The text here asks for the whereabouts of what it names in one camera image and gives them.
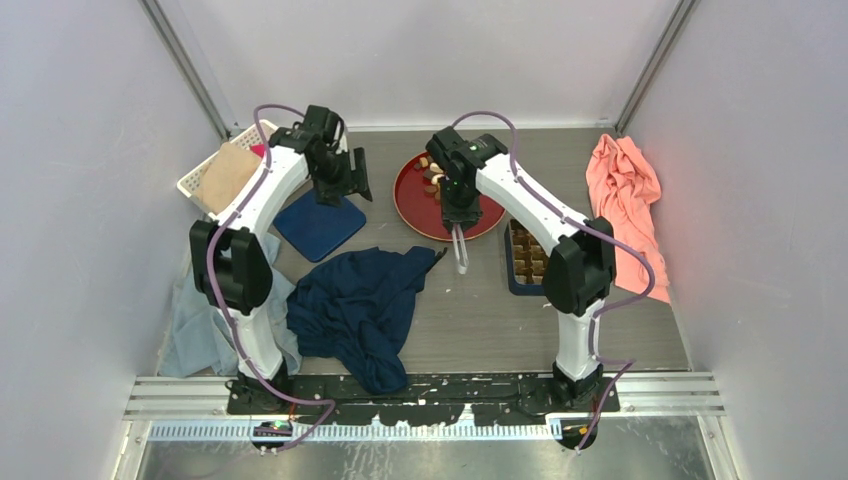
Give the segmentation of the clear plastic metal tongs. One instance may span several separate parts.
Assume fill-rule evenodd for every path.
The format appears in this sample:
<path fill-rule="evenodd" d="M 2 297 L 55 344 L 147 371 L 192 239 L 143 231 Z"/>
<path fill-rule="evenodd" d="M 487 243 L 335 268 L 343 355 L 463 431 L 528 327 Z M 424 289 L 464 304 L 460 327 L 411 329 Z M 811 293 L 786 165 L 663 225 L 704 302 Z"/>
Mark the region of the clear plastic metal tongs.
<path fill-rule="evenodd" d="M 453 245 L 453 253 L 455 257 L 457 272 L 460 275 L 465 275 L 469 267 L 469 257 L 467 253 L 465 236 L 461 225 L 458 223 L 454 223 L 452 226 L 451 240 Z"/>

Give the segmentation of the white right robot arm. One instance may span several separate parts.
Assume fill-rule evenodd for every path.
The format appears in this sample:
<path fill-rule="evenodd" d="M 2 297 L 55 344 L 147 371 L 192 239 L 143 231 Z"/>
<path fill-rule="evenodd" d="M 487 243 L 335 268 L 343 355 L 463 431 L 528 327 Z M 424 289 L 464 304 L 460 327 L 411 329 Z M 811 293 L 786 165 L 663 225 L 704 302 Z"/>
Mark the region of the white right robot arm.
<path fill-rule="evenodd" d="M 426 144 L 441 169 L 441 222 L 450 233 L 459 266 L 467 264 L 461 234 L 482 217 L 488 198 L 517 221 L 547 258 L 541 288 L 558 319 L 558 352 L 551 388 L 567 410 L 582 409 L 599 388 L 603 364 L 595 351 L 596 318 L 616 276 L 610 223 L 590 220 L 562 205 L 524 175 L 513 154 L 495 137 L 463 138 L 454 128 L 436 132 Z"/>

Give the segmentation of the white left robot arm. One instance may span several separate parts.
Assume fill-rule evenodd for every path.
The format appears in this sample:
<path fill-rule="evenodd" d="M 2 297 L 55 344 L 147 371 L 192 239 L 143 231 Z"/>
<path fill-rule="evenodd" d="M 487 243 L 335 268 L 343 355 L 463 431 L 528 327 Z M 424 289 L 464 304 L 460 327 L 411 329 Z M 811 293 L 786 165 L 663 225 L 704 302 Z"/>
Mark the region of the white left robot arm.
<path fill-rule="evenodd" d="M 257 132 L 264 155 L 256 172 L 221 213 L 192 225 L 189 240 L 196 290 L 223 316 L 240 373 L 257 381 L 253 400 L 277 413 L 290 403 L 292 388 L 279 378 L 287 375 L 285 360 L 266 308 L 273 274 L 259 237 L 306 181 L 327 206 L 338 207 L 349 195 L 373 196 L 364 150 L 348 147 L 346 124 L 331 109 L 310 105 L 292 126 Z"/>

